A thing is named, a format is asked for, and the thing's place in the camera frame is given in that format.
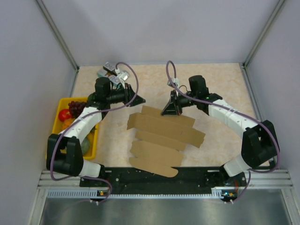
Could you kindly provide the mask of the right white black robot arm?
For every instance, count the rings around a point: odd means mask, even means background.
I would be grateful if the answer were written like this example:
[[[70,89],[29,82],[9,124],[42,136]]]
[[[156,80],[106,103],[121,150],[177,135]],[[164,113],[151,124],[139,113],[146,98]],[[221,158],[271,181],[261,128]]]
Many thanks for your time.
[[[184,107],[195,105],[208,116],[223,122],[242,139],[241,153],[219,169],[218,178],[223,185],[231,185],[236,175],[255,169],[278,155],[278,141],[270,121],[260,122],[232,108],[221,96],[209,92],[201,75],[190,77],[189,85],[190,90],[185,94],[171,91],[170,100],[161,114],[179,116]]]

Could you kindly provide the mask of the brown cardboard box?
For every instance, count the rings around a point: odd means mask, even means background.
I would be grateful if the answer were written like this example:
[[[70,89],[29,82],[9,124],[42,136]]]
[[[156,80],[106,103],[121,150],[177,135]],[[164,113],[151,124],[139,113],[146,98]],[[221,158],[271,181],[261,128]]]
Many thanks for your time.
[[[187,145],[200,148],[205,133],[193,128],[193,118],[162,116],[159,109],[143,106],[127,121],[127,129],[136,129],[129,163],[132,167],[173,178],[178,173]]]

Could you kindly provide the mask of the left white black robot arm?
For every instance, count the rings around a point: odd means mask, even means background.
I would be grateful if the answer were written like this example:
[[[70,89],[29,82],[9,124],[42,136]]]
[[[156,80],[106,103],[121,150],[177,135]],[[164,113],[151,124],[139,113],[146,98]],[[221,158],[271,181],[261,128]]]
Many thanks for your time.
[[[59,134],[49,136],[46,168],[69,177],[90,177],[91,182],[96,186],[103,185],[106,182],[104,167],[83,158],[82,142],[111,111],[112,104],[123,103],[124,106],[132,107],[145,102],[144,98],[133,91],[130,84],[121,84],[113,89],[108,78],[98,78],[95,92],[89,96],[79,117]]]

